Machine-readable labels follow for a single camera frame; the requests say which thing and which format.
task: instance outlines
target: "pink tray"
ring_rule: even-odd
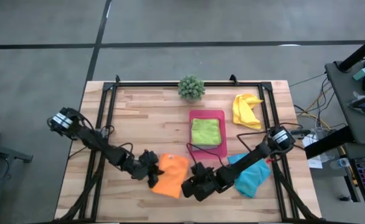
[[[192,120],[197,119],[218,119],[220,125],[221,144],[214,149],[206,149],[206,151],[219,155],[221,158],[227,156],[227,138],[225,134],[225,118],[224,111],[222,110],[191,110],[189,112],[189,125],[191,126]],[[189,128],[189,142],[192,141],[191,128]],[[193,151],[192,146],[189,146],[189,150],[194,155],[195,159],[217,159],[217,156],[206,153],[204,151]]]

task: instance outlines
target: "green towel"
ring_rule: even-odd
[[[218,119],[192,120],[192,143],[198,145],[218,146],[221,144],[221,134]]]

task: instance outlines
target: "succulent plant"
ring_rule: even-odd
[[[205,94],[204,82],[194,75],[188,75],[178,83],[178,94],[187,101],[198,101]]]

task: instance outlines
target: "blue cloth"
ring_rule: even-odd
[[[234,164],[246,155],[247,154],[237,154],[229,156],[228,162]],[[240,173],[235,180],[235,188],[242,195],[253,198],[255,197],[257,187],[259,187],[269,175],[270,169],[264,159],[261,159]]]

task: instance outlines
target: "wooden table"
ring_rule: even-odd
[[[295,110],[287,81],[271,81],[280,122],[297,123]],[[88,82],[81,112],[95,123],[100,104],[103,82]],[[227,129],[228,155],[247,152],[238,141],[239,133],[255,132],[232,122],[232,102],[237,94],[251,93],[258,96],[256,87],[207,87],[203,99],[197,103],[180,100],[174,87],[119,87],[116,94],[112,125],[116,127],[110,136],[110,144],[124,142],[134,144],[133,153],[138,156],[144,149],[157,155],[168,152],[190,158],[186,143],[189,133],[188,114],[190,110],[224,110]],[[268,113],[273,126],[268,95],[265,94]],[[260,105],[254,108],[256,117],[263,121]],[[245,140],[254,148],[263,135],[253,135]],[[77,141],[70,153],[83,147]],[[87,171],[89,150],[84,150],[67,163],[65,177],[55,217],[61,217],[80,195]],[[294,148],[287,154],[293,187],[317,216],[321,216],[313,181],[305,152]],[[219,167],[217,160],[201,160],[204,165]],[[288,216],[291,214],[288,195],[284,192]],[[235,187],[222,194],[213,193],[202,202],[192,196],[175,199],[152,193],[146,183],[130,179],[130,174],[120,172],[106,162],[102,182],[98,222],[278,222],[280,212],[271,175],[257,190],[255,198],[241,196]]]

